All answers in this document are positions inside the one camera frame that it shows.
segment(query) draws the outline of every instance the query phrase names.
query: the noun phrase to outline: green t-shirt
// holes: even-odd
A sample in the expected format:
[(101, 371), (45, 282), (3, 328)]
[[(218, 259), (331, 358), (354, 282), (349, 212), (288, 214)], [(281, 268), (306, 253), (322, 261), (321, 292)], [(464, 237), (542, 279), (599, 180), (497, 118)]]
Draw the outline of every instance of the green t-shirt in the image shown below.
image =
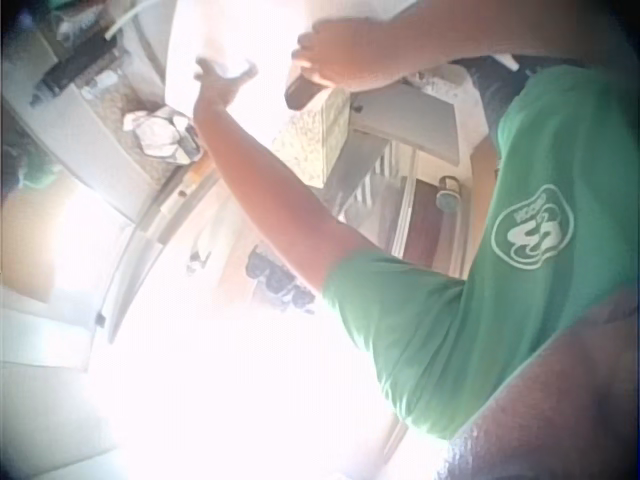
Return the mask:
[(555, 333), (638, 276), (635, 91), (546, 70), (499, 130), (503, 163), (468, 279), (375, 252), (324, 296), (411, 426), (452, 437)]

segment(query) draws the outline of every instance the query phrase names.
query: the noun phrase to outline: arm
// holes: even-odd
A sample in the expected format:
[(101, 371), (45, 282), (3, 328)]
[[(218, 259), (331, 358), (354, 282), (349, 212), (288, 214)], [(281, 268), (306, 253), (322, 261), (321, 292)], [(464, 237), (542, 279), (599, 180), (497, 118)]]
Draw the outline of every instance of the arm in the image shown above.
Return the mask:
[(375, 245), (336, 220), (291, 170), (226, 112), (240, 85), (253, 74), (226, 80), (205, 62), (200, 66), (204, 74), (194, 120), (222, 179), (289, 267), (321, 291), (336, 263)]
[(584, 0), (435, 0), (393, 19), (406, 73), (437, 59), (497, 54), (593, 56), (601, 19)]
[(585, 0), (430, 0), (386, 21), (323, 21), (293, 59), (311, 80), (360, 91), (460, 58), (503, 53), (597, 60), (605, 17)]

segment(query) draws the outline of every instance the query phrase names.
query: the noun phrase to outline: wall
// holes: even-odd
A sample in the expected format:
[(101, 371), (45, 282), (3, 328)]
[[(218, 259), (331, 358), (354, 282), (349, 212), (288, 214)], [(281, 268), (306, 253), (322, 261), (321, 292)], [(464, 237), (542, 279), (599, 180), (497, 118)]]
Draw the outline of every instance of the wall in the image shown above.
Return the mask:
[(91, 401), (87, 374), (3, 364), (0, 449), (18, 478), (73, 464), (115, 447)]
[(130, 220), (137, 220), (157, 187), (132, 161), (75, 86), (31, 108), (33, 88), (56, 62), (35, 30), (9, 35), (2, 46), (2, 100), (32, 136), (72, 175)]

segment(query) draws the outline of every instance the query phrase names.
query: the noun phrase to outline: fingers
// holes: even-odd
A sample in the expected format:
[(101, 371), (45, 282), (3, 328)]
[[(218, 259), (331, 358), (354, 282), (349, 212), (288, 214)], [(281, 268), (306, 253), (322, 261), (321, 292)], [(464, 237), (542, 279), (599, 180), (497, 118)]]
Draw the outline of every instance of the fingers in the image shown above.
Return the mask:
[(235, 78), (238, 86), (242, 86), (245, 83), (253, 80), (258, 75), (258, 67), (256, 67), (255, 63), (250, 63), (249, 67), (242, 72), (238, 77)]
[(197, 58), (196, 63), (202, 69), (202, 72), (197, 72), (193, 76), (193, 78), (195, 78), (198, 82), (202, 82), (205, 78), (209, 77), (219, 80), (228, 80), (237, 83), (238, 86), (242, 86), (250, 80), (254, 79), (256, 75), (258, 75), (258, 68), (254, 63), (250, 63), (249, 67), (236, 78), (228, 79), (224, 79), (222, 76), (220, 76), (213, 63), (211, 63), (209, 60), (205, 58)]
[(198, 64), (204, 75), (218, 75), (216, 67), (211, 61), (207, 60), (206, 58), (198, 57), (196, 58), (196, 63)]
[(297, 49), (291, 53), (291, 60), (300, 67), (311, 67), (313, 65), (312, 54), (309, 50)]
[(300, 48), (302, 49), (310, 50), (315, 44), (315, 38), (316, 36), (312, 32), (303, 33), (298, 37), (298, 45), (300, 45)]
[(325, 87), (334, 88), (336, 85), (333, 82), (325, 80), (314, 68), (301, 68), (300, 73), (305, 77), (311, 80), (318, 85), (323, 85)]

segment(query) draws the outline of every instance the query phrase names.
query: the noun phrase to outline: white sheet of paper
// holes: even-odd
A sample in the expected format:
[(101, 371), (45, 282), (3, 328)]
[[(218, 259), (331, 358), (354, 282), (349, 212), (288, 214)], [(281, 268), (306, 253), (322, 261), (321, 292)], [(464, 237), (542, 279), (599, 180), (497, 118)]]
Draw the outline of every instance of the white sheet of paper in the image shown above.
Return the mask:
[(259, 75), (230, 108), (236, 120), (266, 146), (292, 115), (284, 92), (298, 35), (330, 17), (389, 18), (414, 0), (179, 0), (169, 54), (165, 102), (193, 115), (199, 84), (195, 59), (204, 56), (236, 75), (246, 61)]

